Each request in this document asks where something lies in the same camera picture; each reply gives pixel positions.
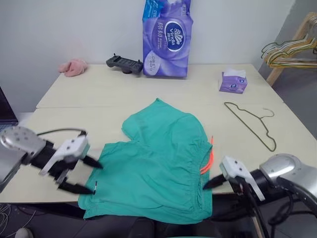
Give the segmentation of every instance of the purple tissue box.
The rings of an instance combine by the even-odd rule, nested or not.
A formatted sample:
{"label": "purple tissue box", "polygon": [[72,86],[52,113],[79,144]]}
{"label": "purple tissue box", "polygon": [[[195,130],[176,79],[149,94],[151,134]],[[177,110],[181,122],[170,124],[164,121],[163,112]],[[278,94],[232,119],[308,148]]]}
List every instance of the purple tissue box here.
{"label": "purple tissue box", "polygon": [[222,72],[222,82],[219,81],[219,91],[242,94],[248,85],[247,79],[239,76],[223,76],[223,74]]}

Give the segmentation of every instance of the logo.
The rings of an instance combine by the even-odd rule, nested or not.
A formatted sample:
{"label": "logo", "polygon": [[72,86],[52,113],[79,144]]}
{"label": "logo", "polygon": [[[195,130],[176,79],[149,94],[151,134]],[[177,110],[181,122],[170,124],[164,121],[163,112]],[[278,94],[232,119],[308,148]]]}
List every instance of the logo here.
{"label": "logo", "polygon": [[175,21],[169,21],[165,25],[165,37],[170,51],[179,51],[184,44],[184,31]]}

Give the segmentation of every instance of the orange drawstring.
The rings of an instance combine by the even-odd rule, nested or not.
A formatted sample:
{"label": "orange drawstring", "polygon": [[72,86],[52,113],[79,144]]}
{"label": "orange drawstring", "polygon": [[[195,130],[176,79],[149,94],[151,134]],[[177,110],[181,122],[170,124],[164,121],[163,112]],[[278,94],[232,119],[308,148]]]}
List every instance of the orange drawstring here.
{"label": "orange drawstring", "polygon": [[213,136],[211,137],[211,144],[212,144],[212,148],[211,148],[211,152],[210,152],[210,156],[209,156],[209,161],[206,164],[206,166],[204,166],[203,168],[200,169],[201,175],[205,174],[212,167],[212,164],[213,164],[213,157],[214,157],[214,154],[213,154]]}

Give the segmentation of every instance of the tissue box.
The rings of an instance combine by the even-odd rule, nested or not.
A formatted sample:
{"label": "tissue box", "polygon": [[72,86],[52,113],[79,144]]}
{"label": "tissue box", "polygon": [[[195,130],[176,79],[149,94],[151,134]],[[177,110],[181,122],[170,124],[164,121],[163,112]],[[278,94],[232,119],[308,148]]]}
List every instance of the tissue box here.
{"label": "tissue box", "polygon": [[240,76],[224,76],[224,72],[222,72],[222,81],[219,81],[219,91],[242,94],[247,85],[247,78]]}
{"label": "tissue box", "polygon": [[191,0],[146,0],[143,73],[186,77],[193,20]]}

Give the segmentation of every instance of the game controller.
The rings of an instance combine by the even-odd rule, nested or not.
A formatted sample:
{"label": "game controller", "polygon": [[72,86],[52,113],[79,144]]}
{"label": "game controller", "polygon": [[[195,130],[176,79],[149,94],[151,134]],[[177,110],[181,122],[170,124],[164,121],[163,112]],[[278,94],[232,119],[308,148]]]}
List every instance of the game controller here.
{"label": "game controller", "polygon": [[121,56],[114,56],[106,61],[106,64],[111,68],[117,66],[121,68],[123,73],[140,73],[143,69],[143,63],[138,60],[130,60],[126,58],[122,58]]}

